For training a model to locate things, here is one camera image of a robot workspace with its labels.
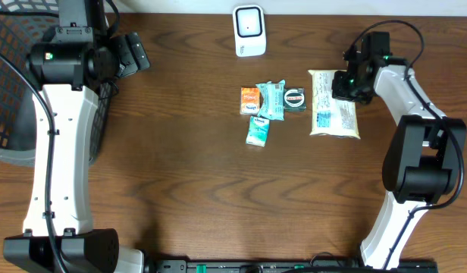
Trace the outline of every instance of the gray plastic basket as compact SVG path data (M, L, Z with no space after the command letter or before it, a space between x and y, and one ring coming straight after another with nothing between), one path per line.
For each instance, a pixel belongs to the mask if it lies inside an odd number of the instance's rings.
M57 13L58 3L57 0L0 0L0 11ZM57 25L58 19L54 17L0 15L0 52L33 82L34 78L25 68L26 55L46 30ZM109 98L111 91L110 84L103 84L100 97ZM99 100L92 125L90 164L99 153L109 105L110 99ZM0 161L33 167L35 148L36 116L32 93L0 60Z

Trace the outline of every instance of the white wall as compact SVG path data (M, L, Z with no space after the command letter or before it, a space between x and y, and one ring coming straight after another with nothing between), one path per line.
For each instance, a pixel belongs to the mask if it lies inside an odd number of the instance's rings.
M114 3L121 12L229 14L238 5L255 3L266 14L467 16L467 0L114 0Z

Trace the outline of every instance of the small teal package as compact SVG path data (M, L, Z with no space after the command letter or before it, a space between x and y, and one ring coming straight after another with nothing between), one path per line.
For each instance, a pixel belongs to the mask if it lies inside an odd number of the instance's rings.
M246 144L264 147L268 132L268 119L250 117L249 134L247 134Z
M270 120L284 120L284 85L285 80L279 83L259 83L256 84L257 88L261 90L262 103L261 110L258 116L268 118Z

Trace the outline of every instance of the orange box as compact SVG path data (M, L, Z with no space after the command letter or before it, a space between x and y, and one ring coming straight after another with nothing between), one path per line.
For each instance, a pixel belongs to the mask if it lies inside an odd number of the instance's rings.
M261 108L259 88L242 87L240 89L240 114L257 115Z

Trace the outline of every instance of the wood grain surface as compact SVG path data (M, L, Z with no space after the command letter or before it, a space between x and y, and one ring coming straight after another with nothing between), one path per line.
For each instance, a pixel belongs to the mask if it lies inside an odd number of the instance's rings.
M395 123L380 99L357 106L361 140L309 136L308 69L344 69L342 51L387 17L267 16L268 49L238 58L230 15L123 14L152 67L118 82L102 153L89 171L95 228L156 257L310 259L356 253L384 200L381 166ZM467 125L467 18L410 17L425 36L416 76L439 109ZM416 35L389 30L395 55L412 58ZM285 79L305 87L308 110L273 121L265 148L247 146L241 86ZM429 212L403 250L440 272L467 272L465 186ZM0 272L5 237L19 234L33 169L0 163Z

